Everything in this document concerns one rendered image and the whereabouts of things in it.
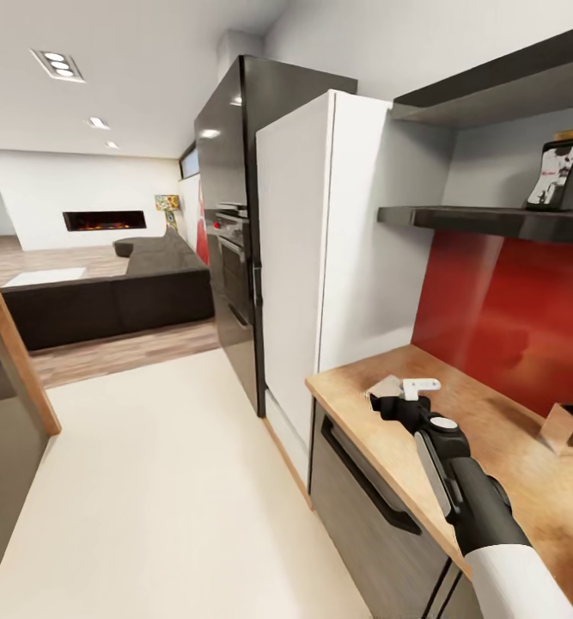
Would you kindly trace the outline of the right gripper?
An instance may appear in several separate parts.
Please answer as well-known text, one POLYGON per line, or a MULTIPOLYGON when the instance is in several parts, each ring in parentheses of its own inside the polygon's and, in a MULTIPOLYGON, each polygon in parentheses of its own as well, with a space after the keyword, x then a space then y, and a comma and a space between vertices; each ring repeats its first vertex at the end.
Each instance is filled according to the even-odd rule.
POLYGON ((377 397, 372 393, 369 395, 372 408, 375 412, 381 412, 383 420, 398 420, 405 427, 406 414, 413 409, 429 409, 430 398, 428 396, 419 396, 417 401, 403 400, 399 396, 383 396, 377 397))

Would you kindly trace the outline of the paper coffee filter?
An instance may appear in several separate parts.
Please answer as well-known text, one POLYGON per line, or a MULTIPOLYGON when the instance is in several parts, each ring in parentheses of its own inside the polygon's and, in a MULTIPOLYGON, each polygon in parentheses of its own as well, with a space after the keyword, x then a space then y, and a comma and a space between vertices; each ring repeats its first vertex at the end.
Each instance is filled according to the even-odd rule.
POLYGON ((399 396, 403 392, 399 387, 399 383, 400 381, 396 377, 384 378, 381 383, 377 384, 377 387, 370 389, 363 397, 370 398, 369 395, 371 393, 378 398, 383 396, 399 396))

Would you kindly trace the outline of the bottle of coffee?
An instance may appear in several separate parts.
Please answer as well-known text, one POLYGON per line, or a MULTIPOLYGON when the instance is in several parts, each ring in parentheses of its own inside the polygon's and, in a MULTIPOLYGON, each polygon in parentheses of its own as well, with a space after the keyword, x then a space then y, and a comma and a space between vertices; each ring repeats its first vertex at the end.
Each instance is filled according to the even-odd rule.
POLYGON ((543 145, 539 180, 522 209, 573 211, 573 130, 557 132, 543 145))

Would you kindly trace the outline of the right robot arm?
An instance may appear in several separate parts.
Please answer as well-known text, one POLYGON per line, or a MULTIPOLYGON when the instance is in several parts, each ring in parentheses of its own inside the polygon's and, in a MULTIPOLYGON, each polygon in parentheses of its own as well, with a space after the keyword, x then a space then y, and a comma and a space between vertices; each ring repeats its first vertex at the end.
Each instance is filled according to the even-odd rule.
POLYGON ((573 619, 573 606, 512 517, 509 496, 471 458, 466 434, 430 411, 437 379, 402 379, 399 396, 369 395, 383 420, 398 420, 417 440, 424 472, 460 551, 484 619, 573 619))

